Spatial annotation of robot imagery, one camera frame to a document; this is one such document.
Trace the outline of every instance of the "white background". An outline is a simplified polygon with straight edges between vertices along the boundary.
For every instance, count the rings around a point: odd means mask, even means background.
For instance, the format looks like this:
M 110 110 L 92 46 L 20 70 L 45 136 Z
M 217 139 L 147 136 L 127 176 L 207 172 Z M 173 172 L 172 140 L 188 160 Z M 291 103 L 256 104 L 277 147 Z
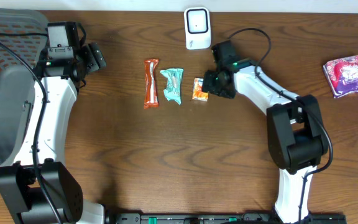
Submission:
M 211 12 L 358 13 L 358 0 L 0 0 L 10 9 L 184 11 L 204 6 Z

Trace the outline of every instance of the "wooden table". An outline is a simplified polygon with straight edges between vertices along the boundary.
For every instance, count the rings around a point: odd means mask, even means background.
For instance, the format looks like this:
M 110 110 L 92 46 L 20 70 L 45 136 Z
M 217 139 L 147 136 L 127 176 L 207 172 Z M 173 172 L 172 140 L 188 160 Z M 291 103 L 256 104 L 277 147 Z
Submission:
M 68 125 L 66 165 L 84 197 L 114 211 L 243 213 L 270 210 L 278 169 L 267 150 L 266 119 L 247 98 L 191 100 L 194 77 L 214 69 L 209 49 L 187 50 L 181 12 L 45 11 L 78 21 L 108 67 L 87 77 Z M 309 209 L 343 212 L 358 223 L 358 94 L 334 99 L 323 75 L 328 60 L 358 54 L 358 15 L 211 13 L 213 44 L 259 27 L 273 48 L 262 67 L 284 88 L 319 100 L 334 143 L 334 162 L 313 176 Z M 261 58 L 254 32 L 234 38 L 240 55 Z M 144 64 L 159 58 L 160 107 L 144 110 Z M 163 96 L 160 69 L 184 68 L 182 105 Z M 0 223 L 11 223 L 0 196 Z

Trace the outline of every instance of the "pink and purple package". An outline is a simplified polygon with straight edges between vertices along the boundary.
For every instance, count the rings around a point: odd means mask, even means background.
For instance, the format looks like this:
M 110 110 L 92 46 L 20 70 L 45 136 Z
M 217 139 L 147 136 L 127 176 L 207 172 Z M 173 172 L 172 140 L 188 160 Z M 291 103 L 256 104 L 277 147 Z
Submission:
M 329 61 L 323 70 L 334 98 L 358 93 L 358 55 Z

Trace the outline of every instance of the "snack package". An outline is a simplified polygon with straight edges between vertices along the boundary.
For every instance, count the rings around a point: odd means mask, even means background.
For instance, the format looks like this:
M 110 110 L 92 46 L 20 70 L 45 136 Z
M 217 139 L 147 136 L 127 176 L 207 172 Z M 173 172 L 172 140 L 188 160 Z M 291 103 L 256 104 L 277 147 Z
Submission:
M 358 93 L 358 55 L 329 61 L 323 70 L 334 98 Z
M 158 107 L 157 91 L 154 80 L 154 70 L 158 64 L 158 59 L 144 60 L 144 68 L 146 70 L 146 96 L 144 99 L 144 108 Z
M 201 100 L 207 101 L 208 100 L 208 93 L 204 93 L 201 91 L 203 88 L 203 81 L 202 78 L 195 78 L 193 84 L 193 96 L 191 97 L 193 100 Z
M 179 105 L 181 104 L 180 99 L 180 83 L 183 74 L 181 68 L 169 68 L 161 70 L 161 74 L 167 78 L 167 88 L 164 89 L 164 95 L 168 101 L 175 100 Z

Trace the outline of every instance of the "light blue wrapper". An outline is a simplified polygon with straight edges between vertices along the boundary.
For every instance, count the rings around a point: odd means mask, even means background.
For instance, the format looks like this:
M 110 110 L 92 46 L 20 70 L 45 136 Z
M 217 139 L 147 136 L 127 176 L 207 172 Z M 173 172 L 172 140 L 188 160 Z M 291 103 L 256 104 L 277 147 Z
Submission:
M 183 69 L 169 68 L 161 70 L 161 74 L 168 79 L 167 88 L 164 89 L 164 96 L 168 101 L 175 100 L 180 105 L 180 83 L 183 75 Z

